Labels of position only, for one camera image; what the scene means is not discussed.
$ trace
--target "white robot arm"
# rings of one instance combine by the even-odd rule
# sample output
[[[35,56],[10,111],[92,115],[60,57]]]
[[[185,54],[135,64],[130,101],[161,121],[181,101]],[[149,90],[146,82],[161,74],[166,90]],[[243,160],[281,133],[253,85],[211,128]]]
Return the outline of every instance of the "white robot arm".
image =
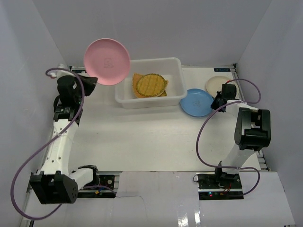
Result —
[[[217,109],[224,104],[235,101],[236,87],[232,84],[223,84],[222,92],[212,103],[212,108]],[[270,111],[257,109],[245,102],[228,105],[220,110],[237,117],[234,140],[235,145],[219,166],[235,166],[235,168],[216,168],[216,179],[233,180],[237,178],[240,168],[246,160],[256,151],[267,147],[271,140]]]
[[[84,85],[85,96],[89,96],[97,84],[97,78],[79,77]],[[57,83],[59,96],[54,101],[53,137],[74,118],[82,97],[75,77],[63,76]],[[42,204],[74,203],[79,189],[87,184],[98,184],[96,166],[81,166],[72,173],[68,170],[73,137],[79,127],[81,114],[49,146],[41,169],[30,178],[30,184]]]

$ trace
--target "white wall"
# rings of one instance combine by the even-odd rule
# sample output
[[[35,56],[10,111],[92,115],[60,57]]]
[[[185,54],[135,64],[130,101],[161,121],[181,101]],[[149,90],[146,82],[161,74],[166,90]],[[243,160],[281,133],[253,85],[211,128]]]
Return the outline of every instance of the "white wall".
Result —
[[[56,82],[44,72],[63,59],[31,0],[1,0],[0,27],[0,225],[16,227],[20,215],[11,205],[11,180],[50,136]],[[26,166],[17,180],[21,207],[37,163]]]
[[[238,62],[271,0],[33,0],[62,56],[83,65],[109,37],[132,59],[178,57],[185,65]]]
[[[273,0],[239,61],[239,77],[262,92],[272,115],[267,164],[277,170],[298,227],[303,226],[303,2]],[[256,91],[242,83],[244,96]]]

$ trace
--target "blue plastic plate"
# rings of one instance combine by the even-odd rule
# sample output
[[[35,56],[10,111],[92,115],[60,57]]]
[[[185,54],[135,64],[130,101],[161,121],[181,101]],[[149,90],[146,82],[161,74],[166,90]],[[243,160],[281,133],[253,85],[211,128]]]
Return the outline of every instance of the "blue plastic plate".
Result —
[[[182,109],[193,117],[204,117],[211,113],[210,105],[213,103],[213,97],[204,90],[190,89],[187,96],[180,101]]]

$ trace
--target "white plastic tub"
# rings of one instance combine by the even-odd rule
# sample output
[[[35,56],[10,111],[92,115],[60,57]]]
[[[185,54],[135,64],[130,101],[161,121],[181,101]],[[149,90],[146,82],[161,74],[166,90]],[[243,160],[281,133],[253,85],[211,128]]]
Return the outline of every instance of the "white plastic tub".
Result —
[[[157,73],[169,81],[166,97],[136,98],[132,87],[134,72],[139,74]],[[157,58],[131,61],[128,76],[115,87],[115,99],[125,109],[178,105],[187,95],[181,62],[178,58]]]

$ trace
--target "pink plastic plate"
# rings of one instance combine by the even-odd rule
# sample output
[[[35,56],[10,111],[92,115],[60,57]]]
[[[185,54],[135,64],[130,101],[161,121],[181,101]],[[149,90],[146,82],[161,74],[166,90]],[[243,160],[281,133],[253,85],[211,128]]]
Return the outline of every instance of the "pink plastic plate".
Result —
[[[114,39],[98,39],[92,42],[84,55],[84,67],[98,83],[115,85],[127,77],[130,57],[126,48]]]

